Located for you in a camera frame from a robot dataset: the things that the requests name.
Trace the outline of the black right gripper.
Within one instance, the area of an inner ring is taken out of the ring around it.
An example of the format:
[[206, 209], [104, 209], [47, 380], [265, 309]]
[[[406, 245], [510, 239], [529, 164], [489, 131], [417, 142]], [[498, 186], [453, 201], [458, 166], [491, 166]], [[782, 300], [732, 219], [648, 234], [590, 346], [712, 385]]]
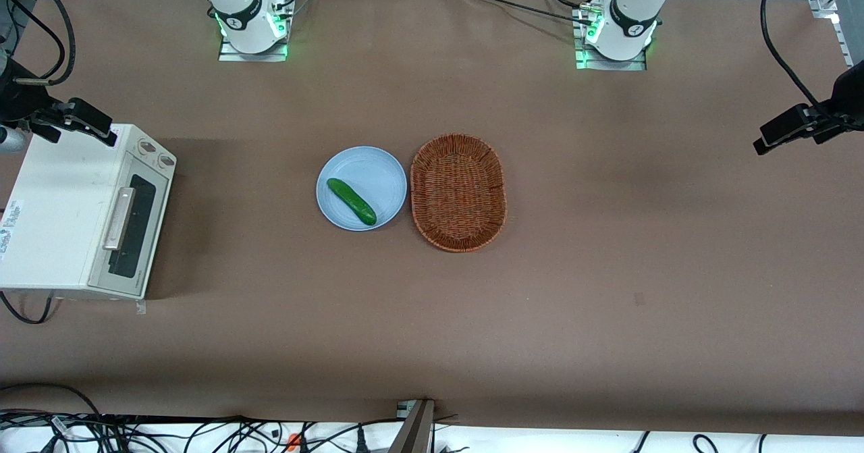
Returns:
[[92, 136], [105, 146], [115, 146], [117, 134], [111, 131], [112, 117], [89, 102], [72, 97], [68, 102], [55, 102], [45, 86], [22, 86], [18, 78], [35, 78], [27, 68], [13, 59], [1, 59], [1, 123], [12, 124], [30, 117], [41, 109], [50, 109], [55, 115], [55, 126], [30, 123], [30, 132], [53, 144], [61, 139], [61, 130], [78, 131]]

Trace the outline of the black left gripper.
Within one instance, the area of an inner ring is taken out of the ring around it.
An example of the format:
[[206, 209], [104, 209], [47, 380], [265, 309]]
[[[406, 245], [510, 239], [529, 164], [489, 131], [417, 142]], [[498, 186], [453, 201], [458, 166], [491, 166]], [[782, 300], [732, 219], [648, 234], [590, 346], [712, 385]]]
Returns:
[[[821, 102], [827, 115], [819, 115], [813, 126], [813, 141], [824, 144], [845, 130], [862, 130], [863, 61], [843, 72], [834, 81], [831, 96]], [[809, 106], [797, 103], [759, 128], [753, 148], [760, 157], [788, 142], [812, 137]]]

